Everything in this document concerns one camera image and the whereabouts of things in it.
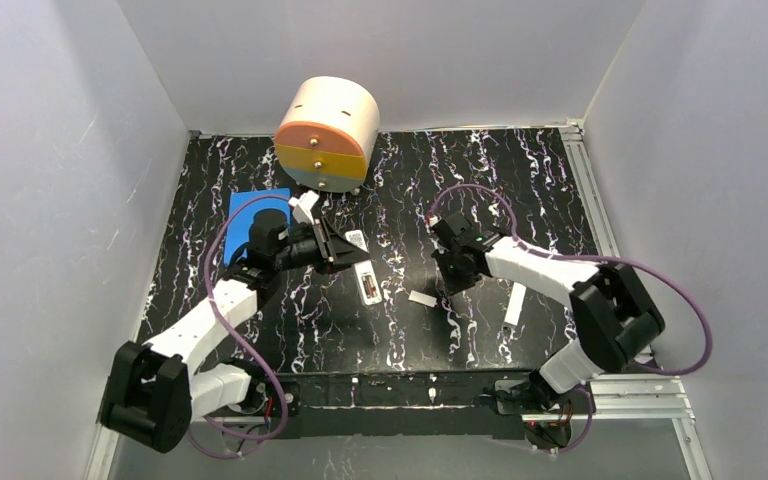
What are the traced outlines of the white remote control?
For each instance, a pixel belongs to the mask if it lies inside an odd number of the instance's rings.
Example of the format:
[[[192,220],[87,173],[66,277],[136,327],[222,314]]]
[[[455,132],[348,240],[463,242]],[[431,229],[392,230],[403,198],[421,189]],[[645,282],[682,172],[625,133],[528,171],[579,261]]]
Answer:
[[[362,303],[370,306],[382,302],[383,295],[372,262],[366,260],[355,263],[353,270]]]

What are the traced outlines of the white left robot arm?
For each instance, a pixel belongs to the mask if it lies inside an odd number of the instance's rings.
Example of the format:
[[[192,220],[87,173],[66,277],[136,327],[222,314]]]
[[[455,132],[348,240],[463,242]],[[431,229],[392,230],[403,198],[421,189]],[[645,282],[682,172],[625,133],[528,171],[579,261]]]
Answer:
[[[313,267],[328,275],[369,258],[325,219],[301,214],[289,224],[280,210],[257,212],[210,294],[167,330],[116,351],[99,423],[157,452],[173,450],[194,420],[246,399],[253,375],[241,364],[198,369],[267,304],[283,272]]]

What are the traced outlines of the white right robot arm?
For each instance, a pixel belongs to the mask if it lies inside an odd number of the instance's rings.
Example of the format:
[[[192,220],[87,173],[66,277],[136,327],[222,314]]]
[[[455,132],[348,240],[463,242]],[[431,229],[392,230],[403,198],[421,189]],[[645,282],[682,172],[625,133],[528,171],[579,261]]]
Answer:
[[[439,245],[432,256],[447,294],[483,278],[502,279],[571,312],[576,339],[529,374],[524,400],[549,405],[583,382],[621,372],[665,329],[661,312],[628,265],[531,253],[506,232],[482,232],[461,214],[434,218],[430,229]]]

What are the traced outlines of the blue folded booklet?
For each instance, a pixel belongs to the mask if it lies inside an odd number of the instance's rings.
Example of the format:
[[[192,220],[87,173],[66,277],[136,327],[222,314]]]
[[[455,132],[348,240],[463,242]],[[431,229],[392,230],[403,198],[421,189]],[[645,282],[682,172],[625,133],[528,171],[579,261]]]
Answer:
[[[228,266],[232,255],[240,246],[249,241],[250,227],[254,224],[255,217],[261,211],[271,212],[269,218],[280,219],[281,225],[286,226],[289,223],[291,210],[287,203],[291,197],[290,188],[266,189],[255,191],[239,191],[230,195],[228,213],[234,214],[241,206],[255,199],[255,202],[249,204],[236,215],[229,224],[225,232],[223,245],[223,265]]]

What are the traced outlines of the white rectangular bar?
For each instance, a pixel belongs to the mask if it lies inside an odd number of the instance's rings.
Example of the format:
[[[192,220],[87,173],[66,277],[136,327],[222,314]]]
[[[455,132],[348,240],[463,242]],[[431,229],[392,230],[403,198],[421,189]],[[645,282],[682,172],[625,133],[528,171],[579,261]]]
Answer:
[[[511,329],[519,324],[527,289],[524,285],[513,283],[505,311],[503,324]]]

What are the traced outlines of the cream round drawer cabinet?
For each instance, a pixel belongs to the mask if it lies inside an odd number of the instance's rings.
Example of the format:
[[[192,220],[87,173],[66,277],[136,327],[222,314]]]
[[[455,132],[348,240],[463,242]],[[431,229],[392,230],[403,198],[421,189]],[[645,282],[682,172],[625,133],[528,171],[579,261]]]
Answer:
[[[274,135],[281,168],[296,183],[350,193],[365,182],[380,111],[360,84],[317,76],[301,84]]]

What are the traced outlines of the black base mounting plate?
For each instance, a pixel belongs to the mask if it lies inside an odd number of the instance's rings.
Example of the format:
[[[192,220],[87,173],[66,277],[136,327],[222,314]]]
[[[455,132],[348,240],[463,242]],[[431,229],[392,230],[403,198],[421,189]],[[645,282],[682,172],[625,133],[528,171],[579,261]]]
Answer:
[[[566,445],[577,415],[591,414],[590,391],[544,405],[525,371],[281,374],[289,419],[282,439],[329,436],[488,436]]]

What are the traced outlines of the aluminium frame rail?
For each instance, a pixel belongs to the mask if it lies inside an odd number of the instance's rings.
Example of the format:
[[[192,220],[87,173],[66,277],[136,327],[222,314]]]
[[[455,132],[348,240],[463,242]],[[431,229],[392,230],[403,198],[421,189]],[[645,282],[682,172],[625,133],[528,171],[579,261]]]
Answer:
[[[618,256],[616,241],[586,145],[582,119],[559,128],[562,144],[579,188],[590,230],[601,254]],[[711,472],[695,429],[696,417],[679,377],[647,373],[605,375],[592,383],[596,421],[653,420],[662,422],[681,452],[680,474],[709,479]]]

